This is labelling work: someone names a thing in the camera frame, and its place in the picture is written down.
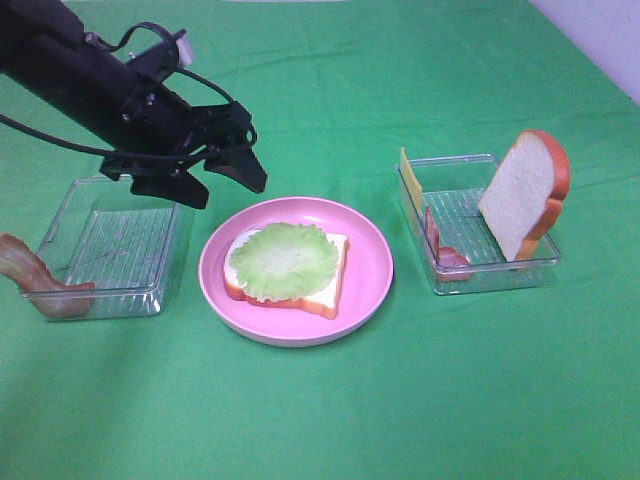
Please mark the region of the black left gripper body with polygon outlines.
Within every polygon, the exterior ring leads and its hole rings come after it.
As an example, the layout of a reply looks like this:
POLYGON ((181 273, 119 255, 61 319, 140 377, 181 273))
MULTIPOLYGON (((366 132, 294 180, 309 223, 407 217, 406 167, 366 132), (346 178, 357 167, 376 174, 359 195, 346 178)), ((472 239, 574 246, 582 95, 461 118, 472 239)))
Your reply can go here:
POLYGON ((100 171, 112 179, 188 173, 209 146, 252 149, 251 114, 230 96, 223 104, 191 106, 160 82, 118 74, 106 78, 98 98, 99 136, 114 147, 100 171))

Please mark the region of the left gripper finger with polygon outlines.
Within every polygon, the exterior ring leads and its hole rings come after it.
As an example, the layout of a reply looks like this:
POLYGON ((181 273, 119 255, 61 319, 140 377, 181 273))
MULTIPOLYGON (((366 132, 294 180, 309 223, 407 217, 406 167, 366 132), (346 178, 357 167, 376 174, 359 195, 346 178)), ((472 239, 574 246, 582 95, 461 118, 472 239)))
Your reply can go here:
POLYGON ((195 209, 204 209, 209 199, 208 189, 189 173, 178 176, 134 175, 131 193, 170 200, 195 209))
POLYGON ((268 175, 250 147, 209 146, 202 153, 206 171, 226 176, 254 193, 265 190, 268 175))

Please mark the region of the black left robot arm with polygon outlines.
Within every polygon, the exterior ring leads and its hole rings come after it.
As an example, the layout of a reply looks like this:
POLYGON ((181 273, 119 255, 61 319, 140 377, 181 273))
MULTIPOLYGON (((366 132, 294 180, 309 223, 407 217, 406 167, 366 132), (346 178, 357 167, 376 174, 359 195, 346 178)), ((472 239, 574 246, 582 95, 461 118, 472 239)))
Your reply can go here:
POLYGON ((253 192, 267 173, 252 147, 250 113, 226 91, 188 70, 193 50, 184 30, 175 33, 141 22, 160 40, 127 62, 118 44, 86 31, 60 1, 1 4, 1 71, 71 120, 101 138, 97 149, 53 137, 8 117, 3 124, 38 139, 102 157, 100 171, 113 181, 132 179, 134 195, 203 209, 209 192, 191 173, 198 162, 253 192))

